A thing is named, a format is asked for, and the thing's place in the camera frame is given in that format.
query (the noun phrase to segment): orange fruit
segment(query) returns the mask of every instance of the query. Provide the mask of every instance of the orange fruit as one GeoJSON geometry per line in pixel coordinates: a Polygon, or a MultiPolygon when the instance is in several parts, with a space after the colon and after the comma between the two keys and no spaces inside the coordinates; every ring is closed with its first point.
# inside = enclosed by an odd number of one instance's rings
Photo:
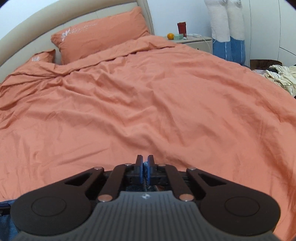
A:
{"type": "Polygon", "coordinates": [[[167,35],[168,39],[169,40],[173,40],[174,39],[174,34],[170,33],[167,35]]]}

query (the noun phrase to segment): headboard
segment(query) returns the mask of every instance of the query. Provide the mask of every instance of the headboard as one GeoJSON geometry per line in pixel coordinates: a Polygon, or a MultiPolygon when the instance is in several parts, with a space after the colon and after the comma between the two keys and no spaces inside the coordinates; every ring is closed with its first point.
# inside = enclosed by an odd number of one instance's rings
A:
{"type": "Polygon", "coordinates": [[[51,42],[52,34],[72,25],[142,8],[151,34],[154,34],[147,0],[59,0],[12,29],[0,39],[0,83],[32,55],[56,49],[55,62],[61,63],[59,49],[51,42]]]}

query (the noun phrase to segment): nightstand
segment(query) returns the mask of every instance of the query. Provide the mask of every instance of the nightstand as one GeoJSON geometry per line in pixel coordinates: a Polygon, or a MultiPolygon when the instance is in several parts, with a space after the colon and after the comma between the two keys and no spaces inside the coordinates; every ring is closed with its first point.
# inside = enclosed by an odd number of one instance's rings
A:
{"type": "Polygon", "coordinates": [[[186,44],[194,49],[202,50],[208,53],[213,53],[213,41],[212,41],[212,38],[209,38],[209,37],[195,38],[192,36],[187,36],[187,39],[169,40],[169,41],[173,41],[179,44],[186,44]]]}

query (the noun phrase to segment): red cup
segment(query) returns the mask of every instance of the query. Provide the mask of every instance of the red cup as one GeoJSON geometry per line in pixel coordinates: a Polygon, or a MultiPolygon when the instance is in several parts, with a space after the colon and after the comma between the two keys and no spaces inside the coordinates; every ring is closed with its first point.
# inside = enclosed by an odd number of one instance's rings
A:
{"type": "Polygon", "coordinates": [[[186,22],[177,23],[179,34],[184,34],[186,37],[186,22]]]}

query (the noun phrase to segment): orange pillow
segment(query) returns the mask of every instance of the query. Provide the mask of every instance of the orange pillow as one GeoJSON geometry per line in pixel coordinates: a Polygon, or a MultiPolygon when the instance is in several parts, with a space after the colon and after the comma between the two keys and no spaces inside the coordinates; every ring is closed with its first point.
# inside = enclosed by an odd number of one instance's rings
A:
{"type": "Polygon", "coordinates": [[[21,66],[24,66],[24,65],[30,64],[32,62],[36,62],[36,61],[53,63],[54,57],[55,57],[55,49],[50,49],[50,50],[47,50],[44,52],[34,54],[31,58],[29,58],[29,60],[26,63],[24,63],[21,66]]]}
{"type": "Polygon", "coordinates": [[[106,18],[76,24],[52,35],[62,63],[68,64],[90,54],[149,35],[141,7],[106,18]]]}

